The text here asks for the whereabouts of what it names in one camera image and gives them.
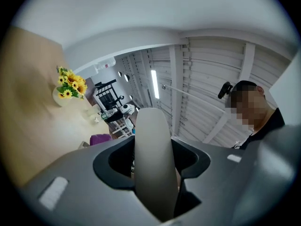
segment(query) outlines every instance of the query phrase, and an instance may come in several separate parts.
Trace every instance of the purple cushion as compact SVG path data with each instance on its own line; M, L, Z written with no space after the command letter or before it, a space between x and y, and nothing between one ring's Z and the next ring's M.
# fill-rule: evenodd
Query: purple cushion
M112 137L109 134L97 134L90 137L90 145L100 144L105 141L111 141Z

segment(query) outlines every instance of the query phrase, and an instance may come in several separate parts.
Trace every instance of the flower vase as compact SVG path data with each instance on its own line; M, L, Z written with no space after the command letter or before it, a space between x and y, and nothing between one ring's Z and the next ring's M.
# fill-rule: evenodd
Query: flower vase
M54 101L61 107L68 105L69 102L71 101L71 98L60 98L58 96L59 92L56 88L58 87L55 87L55 89L52 92L52 98L54 99Z

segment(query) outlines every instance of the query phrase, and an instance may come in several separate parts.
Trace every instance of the gray surface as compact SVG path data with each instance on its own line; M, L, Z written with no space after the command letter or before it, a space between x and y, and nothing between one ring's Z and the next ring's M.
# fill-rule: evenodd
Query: gray surface
M185 179L187 191L201 204L164 225L242 225L258 219L289 189L301 158L301 126L285 126L252 142L247 150L185 141L207 153L208 169L197 178ZM41 217L55 225L146 225L160 222L137 199L134 192L114 190L94 174L92 163L101 151L124 139L71 152L41 172L21 190ZM174 138L178 143L184 142ZM242 156L239 163L229 154ZM57 176L69 184L53 212L38 204L42 190Z
M158 225L132 191L115 190L103 183L93 171L93 160L103 150L123 141L116 139L68 153L31 180L21 193L38 214L47 213L57 220L66 219L77 225ZM53 212L45 211L37 203L41 192L55 177L64 177L69 183Z

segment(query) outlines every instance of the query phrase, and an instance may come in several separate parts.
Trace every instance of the white label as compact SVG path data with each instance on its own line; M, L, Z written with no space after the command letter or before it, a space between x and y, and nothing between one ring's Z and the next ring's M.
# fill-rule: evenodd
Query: white label
M65 178L57 177L39 198L39 202L47 209L53 210L67 187Z
M231 161L235 161L235 162L240 162L241 157L231 154L231 155L227 156L227 159L229 159Z

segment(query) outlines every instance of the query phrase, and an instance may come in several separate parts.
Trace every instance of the white ceiling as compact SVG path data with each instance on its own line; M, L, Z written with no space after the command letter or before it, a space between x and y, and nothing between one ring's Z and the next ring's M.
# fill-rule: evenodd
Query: white ceiling
M13 24L63 48L107 31L239 29L297 43L276 0L28 0Z
M242 126L234 114L230 115L224 98L218 99L222 85L227 81L235 85L244 74L246 80L264 88L268 103L277 108L269 89L290 60L271 49L233 38L189 37L188 45L176 46L178 49L174 53L166 46L120 55L116 57L115 74L122 71L130 75L128 93L134 97L133 100L148 107L150 103L144 99L150 97L152 105L163 111L171 132L176 136L224 147L244 141L251 131ZM178 102L173 100L176 93L168 87L177 86L176 83L173 85L175 66L172 63L175 63L175 57L180 60L178 67L179 71L182 70L183 79L178 88L190 94L178 93L181 97ZM150 65L157 72L160 99L151 96L152 84L145 79L150 77L145 65ZM161 84L165 84L166 88L163 89ZM150 96L143 93L145 88ZM179 125L173 123L174 119L179 121Z

